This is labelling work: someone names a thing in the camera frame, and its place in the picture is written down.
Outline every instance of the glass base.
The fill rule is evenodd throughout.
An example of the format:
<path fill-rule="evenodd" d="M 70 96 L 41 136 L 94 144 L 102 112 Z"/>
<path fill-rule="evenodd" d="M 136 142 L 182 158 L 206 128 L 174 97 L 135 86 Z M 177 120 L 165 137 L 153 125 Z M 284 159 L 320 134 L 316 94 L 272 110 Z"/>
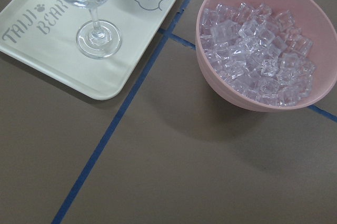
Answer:
<path fill-rule="evenodd" d="M 105 20 L 100 20 L 103 33 L 94 33 L 93 22 L 85 23 L 77 32 L 76 41 L 80 51 L 87 57 L 103 59 L 115 54 L 121 46 L 122 38 L 118 28 Z"/>

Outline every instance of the bowl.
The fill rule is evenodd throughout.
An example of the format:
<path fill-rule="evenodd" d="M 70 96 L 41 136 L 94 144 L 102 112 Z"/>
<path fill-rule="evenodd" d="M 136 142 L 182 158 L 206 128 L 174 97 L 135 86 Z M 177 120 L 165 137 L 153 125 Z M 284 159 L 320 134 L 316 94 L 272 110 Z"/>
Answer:
<path fill-rule="evenodd" d="M 199 25 L 205 8 L 215 9 L 218 3 L 239 7 L 246 2 L 253 7 L 261 3 L 270 6 L 274 13 L 290 10 L 295 25 L 302 28 L 302 34 L 313 41 L 308 58 L 316 65 L 313 74 L 312 91 L 295 106 L 266 105 L 245 97 L 228 85 L 215 72 L 201 46 Z M 208 84 L 222 98 L 244 109 L 276 112 L 294 110 L 312 105 L 329 93 L 337 81 L 337 34 L 329 18 L 313 0 L 204 0 L 196 21 L 196 55 L 200 70 Z"/>

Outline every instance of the serving tray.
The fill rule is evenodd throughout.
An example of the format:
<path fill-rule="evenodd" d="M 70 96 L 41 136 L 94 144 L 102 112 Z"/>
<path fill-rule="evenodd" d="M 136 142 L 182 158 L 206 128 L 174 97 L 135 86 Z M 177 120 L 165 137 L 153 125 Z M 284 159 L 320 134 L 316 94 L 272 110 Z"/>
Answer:
<path fill-rule="evenodd" d="M 63 0 L 12 0 L 0 13 L 0 50 L 97 100 L 116 96 L 176 0 L 108 0 L 100 19 L 121 31 L 113 56 L 94 60 L 76 47 L 89 11 Z"/>

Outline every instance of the gray table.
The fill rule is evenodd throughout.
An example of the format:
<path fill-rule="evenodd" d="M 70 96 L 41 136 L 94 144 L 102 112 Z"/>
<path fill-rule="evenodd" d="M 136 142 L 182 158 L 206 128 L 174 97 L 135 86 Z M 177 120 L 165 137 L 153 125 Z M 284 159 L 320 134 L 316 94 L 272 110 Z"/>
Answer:
<path fill-rule="evenodd" d="M 193 49 L 202 2 L 177 0 L 110 100 L 0 53 L 0 223 L 337 223 L 337 88 L 287 113 L 226 102 Z"/>

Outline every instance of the pile of ice cubes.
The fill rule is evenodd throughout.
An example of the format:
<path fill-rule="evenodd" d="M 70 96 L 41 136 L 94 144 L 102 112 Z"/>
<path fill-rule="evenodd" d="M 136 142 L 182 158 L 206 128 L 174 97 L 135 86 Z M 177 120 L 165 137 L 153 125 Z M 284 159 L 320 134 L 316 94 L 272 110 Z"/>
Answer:
<path fill-rule="evenodd" d="M 218 75 L 249 99 L 295 106 L 312 89 L 313 42 L 295 26 L 291 12 L 272 15 L 262 3 L 239 8 L 219 3 L 200 20 L 203 50 Z"/>

